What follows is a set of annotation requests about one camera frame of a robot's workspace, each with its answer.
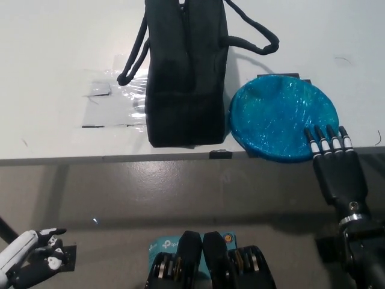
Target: gray floor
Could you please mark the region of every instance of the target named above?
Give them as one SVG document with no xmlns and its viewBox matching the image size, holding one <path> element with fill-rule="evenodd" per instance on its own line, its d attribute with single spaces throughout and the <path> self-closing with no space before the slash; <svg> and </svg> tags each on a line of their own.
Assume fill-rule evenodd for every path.
<svg viewBox="0 0 385 289">
<path fill-rule="evenodd" d="M 365 173 L 369 204 L 380 216 L 385 181 L 367 165 Z M 36 288 L 143 288 L 150 242 L 186 229 L 232 230 L 239 246 L 258 245 L 278 288 L 352 288 L 339 265 L 319 260 L 314 233 L 333 211 L 310 163 L 3 167 L 0 194 L 0 214 L 18 232 L 65 227 L 64 243 L 78 245 L 76 271 Z"/>
</svg>

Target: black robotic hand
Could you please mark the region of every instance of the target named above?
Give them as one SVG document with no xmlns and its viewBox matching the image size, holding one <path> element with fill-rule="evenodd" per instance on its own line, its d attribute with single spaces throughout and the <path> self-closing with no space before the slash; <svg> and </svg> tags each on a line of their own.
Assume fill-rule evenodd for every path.
<svg viewBox="0 0 385 289">
<path fill-rule="evenodd" d="M 320 127 L 314 127 L 319 144 L 315 141 L 309 128 L 305 135 L 313 153 L 313 166 L 328 205 L 337 210 L 340 225 L 352 219 L 370 216 L 365 199 L 368 188 L 357 153 L 353 150 L 351 140 L 343 126 L 339 128 L 340 137 L 328 125 L 326 140 Z"/>
</svg>

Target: screw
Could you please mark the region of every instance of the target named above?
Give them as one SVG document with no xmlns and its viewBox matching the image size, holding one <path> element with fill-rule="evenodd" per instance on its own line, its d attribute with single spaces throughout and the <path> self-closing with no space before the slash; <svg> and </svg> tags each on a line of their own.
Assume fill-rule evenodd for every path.
<svg viewBox="0 0 385 289">
<path fill-rule="evenodd" d="M 350 210 L 355 211 L 358 208 L 359 208 L 359 203 L 357 203 L 357 202 L 350 202 L 349 203 L 349 209 Z"/>
</svg>

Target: blue box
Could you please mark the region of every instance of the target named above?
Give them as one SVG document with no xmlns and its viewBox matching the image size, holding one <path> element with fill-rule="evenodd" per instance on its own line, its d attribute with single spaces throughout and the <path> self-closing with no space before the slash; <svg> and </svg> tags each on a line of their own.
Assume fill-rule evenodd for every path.
<svg viewBox="0 0 385 289">
<path fill-rule="evenodd" d="M 236 238 L 234 232 L 220 233 L 226 242 L 227 250 L 236 249 Z M 181 236 L 166 236 L 156 239 L 149 247 L 149 271 L 151 270 L 152 263 L 155 257 L 160 252 L 176 253 L 179 239 Z M 205 256 L 200 258 L 199 264 L 199 277 L 204 279 L 210 279 L 209 269 L 206 266 Z"/>
</svg>

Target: white robotic hand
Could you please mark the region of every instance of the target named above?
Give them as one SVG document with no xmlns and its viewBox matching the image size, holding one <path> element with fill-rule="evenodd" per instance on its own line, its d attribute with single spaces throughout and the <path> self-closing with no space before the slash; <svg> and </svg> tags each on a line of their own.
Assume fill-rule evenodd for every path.
<svg viewBox="0 0 385 289">
<path fill-rule="evenodd" d="M 55 235 L 66 231 L 55 228 L 27 231 L 14 240 L 0 253 L 0 289 L 29 288 L 59 273 L 67 260 L 63 242 Z M 38 260 L 22 267 L 32 253 Z"/>
</svg>

